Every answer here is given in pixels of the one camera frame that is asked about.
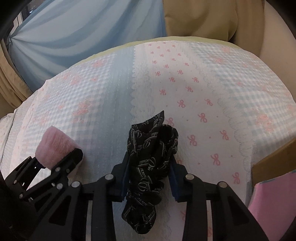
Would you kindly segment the pink fuzzy scrunchie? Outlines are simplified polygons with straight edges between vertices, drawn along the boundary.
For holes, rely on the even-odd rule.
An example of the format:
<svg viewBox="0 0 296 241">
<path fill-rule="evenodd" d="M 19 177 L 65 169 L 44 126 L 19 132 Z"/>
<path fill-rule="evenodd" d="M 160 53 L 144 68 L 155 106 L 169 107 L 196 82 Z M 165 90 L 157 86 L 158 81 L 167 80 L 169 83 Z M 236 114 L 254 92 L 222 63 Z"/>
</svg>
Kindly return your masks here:
<svg viewBox="0 0 296 241">
<path fill-rule="evenodd" d="M 54 126 L 50 126 L 37 146 L 35 157 L 45 168 L 52 169 L 64 157 L 80 146 Z"/>
</svg>

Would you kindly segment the black patterned cloth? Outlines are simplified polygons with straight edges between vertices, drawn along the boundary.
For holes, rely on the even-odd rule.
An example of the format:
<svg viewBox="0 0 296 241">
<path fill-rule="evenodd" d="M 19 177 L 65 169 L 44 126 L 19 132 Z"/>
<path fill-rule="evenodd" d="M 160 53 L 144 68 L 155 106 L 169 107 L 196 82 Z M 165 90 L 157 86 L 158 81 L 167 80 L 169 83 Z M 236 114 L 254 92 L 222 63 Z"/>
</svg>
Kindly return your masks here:
<svg viewBox="0 0 296 241">
<path fill-rule="evenodd" d="M 148 233 L 156 221 L 163 179 L 168 175 L 171 156 L 178 150 L 178 131 L 164 120 L 165 113 L 161 111 L 149 120 L 133 124 L 129 130 L 129 184 L 121 216 L 140 235 Z"/>
</svg>

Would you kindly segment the beige left curtain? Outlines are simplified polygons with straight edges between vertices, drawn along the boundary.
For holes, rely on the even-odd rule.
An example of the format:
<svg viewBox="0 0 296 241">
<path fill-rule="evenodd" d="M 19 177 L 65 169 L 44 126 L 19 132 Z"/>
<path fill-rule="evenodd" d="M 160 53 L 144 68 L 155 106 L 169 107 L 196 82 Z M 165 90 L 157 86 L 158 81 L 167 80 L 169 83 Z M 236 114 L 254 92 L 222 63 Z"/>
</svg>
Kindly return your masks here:
<svg viewBox="0 0 296 241">
<path fill-rule="evenodd" d="M 12 113 L 32 93 L 12 63 L 4 40 L 1 40 L 1 118 Z"/>
</svg>

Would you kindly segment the beige curtain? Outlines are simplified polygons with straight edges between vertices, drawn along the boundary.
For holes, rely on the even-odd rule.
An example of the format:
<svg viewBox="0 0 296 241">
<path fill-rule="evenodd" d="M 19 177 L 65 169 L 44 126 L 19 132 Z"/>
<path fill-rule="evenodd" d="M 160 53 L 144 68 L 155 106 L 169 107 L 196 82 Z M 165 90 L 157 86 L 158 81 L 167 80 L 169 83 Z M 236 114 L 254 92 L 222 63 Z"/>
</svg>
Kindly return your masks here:
<svg viewBox="0 0 296 241">
<path fill-rule="evenodd" d="M 1 118 L 12 113 L 32 93 L 12 63 L 4 40 L 1 40 Z"/>
<path fill-rule="evenodd" d="M 166 33 L 261 44 L 263 1 L 163 1 Z"/>
</svg>

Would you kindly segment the checkered pastel bed cover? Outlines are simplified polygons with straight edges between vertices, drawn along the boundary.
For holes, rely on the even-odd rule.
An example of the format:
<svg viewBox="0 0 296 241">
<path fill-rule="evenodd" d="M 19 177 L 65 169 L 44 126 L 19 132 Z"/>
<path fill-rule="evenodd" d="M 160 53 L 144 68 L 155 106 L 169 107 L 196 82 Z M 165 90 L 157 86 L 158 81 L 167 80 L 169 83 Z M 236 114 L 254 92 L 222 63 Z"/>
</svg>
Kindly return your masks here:
<svg viewBox="0 0 296 241">
<path fill-rule="evenodd" d="M 248 209 L 252 168 L 295 141 L 295 101 L 258 57 L 224 45 L 144 43 L 46 80 L 1 119 L 1 178 L 35 157 L 50 126 L 61 130 L 83 160 L 57 185 L 46 221 L 53 240 L 93 240 L 95 182 L 123 161 L 132 125 L 161 111 L 179 134 L 169 169 L 181 164 L 204 184 L 203 240 L 269 240 Z M 187 203 L 175 201 L 169 169 L 145 235 L 122 219 L 127 194 L 112 203 L 116 240 L 182 240 Z"/>
</svg>

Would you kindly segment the cardboard box with pink wrap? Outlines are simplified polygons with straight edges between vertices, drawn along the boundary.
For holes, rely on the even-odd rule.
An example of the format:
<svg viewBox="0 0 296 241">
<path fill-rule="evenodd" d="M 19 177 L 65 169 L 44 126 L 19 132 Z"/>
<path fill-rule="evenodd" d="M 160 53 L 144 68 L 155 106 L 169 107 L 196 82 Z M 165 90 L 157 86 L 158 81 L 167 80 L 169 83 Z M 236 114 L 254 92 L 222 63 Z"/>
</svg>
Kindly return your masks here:
<svg viewBox="0 0 296 241">
<path fill-rule="evenodd" d="M 295 221 L 295 141 L 252 168 L 249 211 L 269 240 L 281 240 Z"/>
</svg>

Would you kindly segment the light blue hanging sheet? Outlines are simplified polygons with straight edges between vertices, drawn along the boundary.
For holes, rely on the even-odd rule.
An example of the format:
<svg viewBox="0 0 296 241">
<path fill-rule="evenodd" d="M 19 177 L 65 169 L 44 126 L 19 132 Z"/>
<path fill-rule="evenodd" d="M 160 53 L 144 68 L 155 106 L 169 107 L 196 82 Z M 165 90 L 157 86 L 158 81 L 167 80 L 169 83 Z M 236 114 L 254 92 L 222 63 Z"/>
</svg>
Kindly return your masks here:
<svg viewBox="0 0 296 241">
<path fill-rule="evenodd" d="M 89 56 L 165 36 L 161 1 L 45 1 L 10 35 L 9 54 L 36 91 Z"/>
</svg>

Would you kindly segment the green mattress sheet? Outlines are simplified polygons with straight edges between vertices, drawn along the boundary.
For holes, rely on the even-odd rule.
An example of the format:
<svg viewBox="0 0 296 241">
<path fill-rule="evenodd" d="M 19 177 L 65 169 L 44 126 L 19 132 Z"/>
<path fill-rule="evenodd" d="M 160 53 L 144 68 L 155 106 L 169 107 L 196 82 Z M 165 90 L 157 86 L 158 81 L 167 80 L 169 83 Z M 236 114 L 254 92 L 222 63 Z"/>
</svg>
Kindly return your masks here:
<svg viewBox="0 0 296 241">
<path fill-rule="evenodd" d="M 126 43 L 124 45 L 120 45 L 120 46 L 117 46 L 117 47 L 107 49 L 105 51 L 102 51 L 102 52 L 99 52 L 99 53 L 94 54 L 92 56 L 89 56 L 88 58 L 83 59 L 83 60 L 75 63 L 74 66 L 79 65 L 79 64 L 84 63 L 84 62 L 87 62 L 87 61 L 90 61 L 92 59 L 98 58 L 100 56 L 111 54 L 114 51 L 118 51 L 120 49 L 124 49 L 124 48 L 127 48 L 127 47 L 133 47 L 133 46 L 144 44 L 144 43 L 149 43 L 150 44 L 150 43 L 153 43 L 153 42 L 168 42 L 168 41 L 211 43 L 211 44 L 219 44 L 219 45 L 224 45 L 224 46 L 231 47 L 231 48 L 241 49 L 239 46 L 237 46 L 237 45 L 235 45 L 233 43 L 222 41 L 222 40 L 216 40 L 216 39 L 208 39 L 208 38 L 194 37 L 194 36 L 187 36 L 187 37 L 180 37 L 180 36 L 159 37 L 159 38 L 143 40 L 143 41 L 134 41 L 134 42 Z"/>
</svg>

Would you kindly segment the beige right curtain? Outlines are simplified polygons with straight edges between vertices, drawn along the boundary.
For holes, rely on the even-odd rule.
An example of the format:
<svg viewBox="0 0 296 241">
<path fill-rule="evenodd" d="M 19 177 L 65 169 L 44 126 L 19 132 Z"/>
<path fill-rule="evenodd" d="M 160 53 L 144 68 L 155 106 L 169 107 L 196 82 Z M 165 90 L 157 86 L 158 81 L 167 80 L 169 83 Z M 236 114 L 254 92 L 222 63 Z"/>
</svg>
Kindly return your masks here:
<svg viewBox="0 0 296 241">
<path fill-rule="evenodd" d="M 263 1 L 163 1 L 166 33 L 261 44 Z"/>
</svg>

